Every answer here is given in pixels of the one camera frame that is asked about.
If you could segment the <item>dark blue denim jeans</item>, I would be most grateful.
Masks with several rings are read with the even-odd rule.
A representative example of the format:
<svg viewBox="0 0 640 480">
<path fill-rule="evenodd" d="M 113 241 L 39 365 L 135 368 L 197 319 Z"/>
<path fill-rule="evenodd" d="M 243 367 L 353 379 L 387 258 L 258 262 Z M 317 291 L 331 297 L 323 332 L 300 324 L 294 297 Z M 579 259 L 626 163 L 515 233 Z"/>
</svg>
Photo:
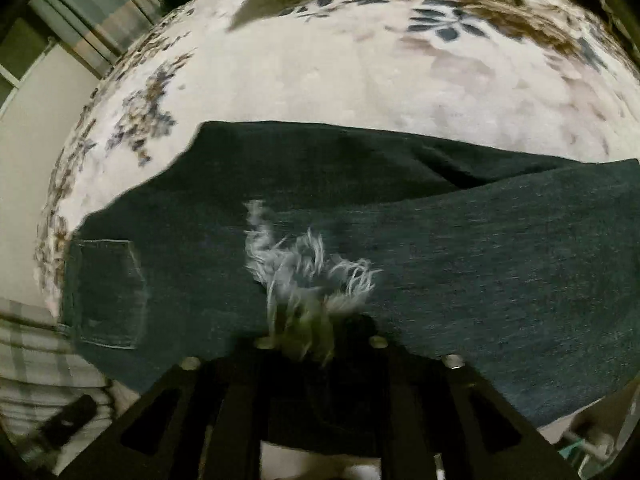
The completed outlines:
<svg viewBox="0 0 640 480">
<path fill-rule="evenodd" d="M 62 300 L 77 351 L 141 391 L 264 330 L 251 200 L 277 240 L 369 260 L 365 315 L 419 356 L 463 354 L 535 425 L 638 374 L 638 162 L 292 122 L 206 122 L 82 222 Z"/>
</svg>

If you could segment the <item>floral fleece bed blanket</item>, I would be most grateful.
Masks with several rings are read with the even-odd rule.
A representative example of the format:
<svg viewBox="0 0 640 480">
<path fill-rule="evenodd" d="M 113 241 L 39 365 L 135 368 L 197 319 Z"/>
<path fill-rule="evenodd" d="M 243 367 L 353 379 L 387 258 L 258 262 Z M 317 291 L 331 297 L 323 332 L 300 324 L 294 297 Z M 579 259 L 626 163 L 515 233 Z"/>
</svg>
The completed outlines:
<svg viewBox="0 0 640 480">
<path fill-rule="evenodd" d="M 60 310 L 82 220 L 198 127 L 325 122 L 608 162 L 639 153 L 639 48 L 604 0 L 193 0 L 92 92 L 56 160 L 35 277 Z"/>
</svg>

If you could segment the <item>green plaid curtain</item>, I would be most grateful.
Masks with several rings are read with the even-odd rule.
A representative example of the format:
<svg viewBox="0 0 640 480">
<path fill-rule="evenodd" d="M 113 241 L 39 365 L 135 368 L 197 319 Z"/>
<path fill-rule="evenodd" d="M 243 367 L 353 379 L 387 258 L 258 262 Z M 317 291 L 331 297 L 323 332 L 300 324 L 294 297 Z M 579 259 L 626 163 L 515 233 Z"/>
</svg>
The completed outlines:
<svg viewBox="0 0 640 480">
<path fill-rule="evenodd" d="M 29 6 L 100 77 L 162 16 L 162 0 L 30 0 Z"/>
</svg>

